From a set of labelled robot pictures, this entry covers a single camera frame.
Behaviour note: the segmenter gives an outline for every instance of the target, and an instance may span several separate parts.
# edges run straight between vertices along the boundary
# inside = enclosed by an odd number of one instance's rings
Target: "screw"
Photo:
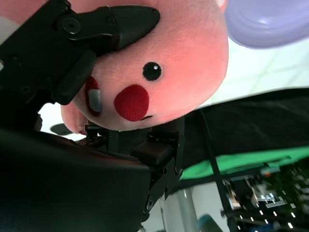
[[[56,6],[59,7],[63,12],[68,11],[68,9],[70,8],[70,5],[64,1],[57,2]]]
[[[147,202],[146,202],[146,208],[145,208],[146,213],[148,213],[153,208],[153,206],[154,206],[154,203],[152,201],[152,197],[149,195],[147,197]]]
[[[76,35],[82,29],[81,24],[74,18],[66,18],[62,21],[63,29],[71,35]]]
[[[107,22],[109,25],[113,25],[113,24],[115,24],[115,19],[114,19],[113,16],[109,16],[109,17],[107,17],[106,22]]]
[[[28,86],[23,86],[21,87],[21,92],[24,93],[24,94],[27,94],[30,92],[30,88]]]

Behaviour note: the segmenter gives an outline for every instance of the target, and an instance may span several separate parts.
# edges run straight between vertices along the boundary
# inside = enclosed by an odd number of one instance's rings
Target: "pink plush toy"
[[[1,0],[0,26],[1,20],[22,24],[44,2]],[[78,13],[137,4],[155,7],[161,14],[146,37],[100,57],[78,95],[62,106],[63,120],[72,132],[83,133],[88,120],[120,131],[171,121],[199,107],[223,81],[228,60],[222,14],[226,0],[70,2]]]

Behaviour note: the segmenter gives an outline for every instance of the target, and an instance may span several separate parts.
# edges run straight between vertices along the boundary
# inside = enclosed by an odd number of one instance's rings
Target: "black mechanical part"
[[[136,232],[150,170],[43,132],[0,128],[0,231]]]
[[[6,109],[0,120],[32,129],[45,103],[71,102],[97,56],[136,42],[159,20],[151,7],[100,7],[77,14],[68,1],[49,0],[0,46],[5,64],[0,101]]]
[[[149,217],[152,208],[149,206],[154,205],[160,198],[165,201],[182,176],[181,163],[177,163],[176,160],[182,160],[183,136],[184,117],[181,117],[153,127],[152,131],[147,133],[148,140],[131,153],[131,156],[147,164],[151,171],[142,221]]]

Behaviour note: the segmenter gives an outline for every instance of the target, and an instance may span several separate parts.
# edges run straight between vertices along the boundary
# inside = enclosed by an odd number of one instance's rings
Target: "green surface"
[[[238,172],[268,163],[269,166],[283,166],[309,157],[309,146],[268,150],[259,152],[222,155],[217,157],[220,172]],[[209,161],[203,161],[184,170],[182,179],[196,179],[212,175]]]

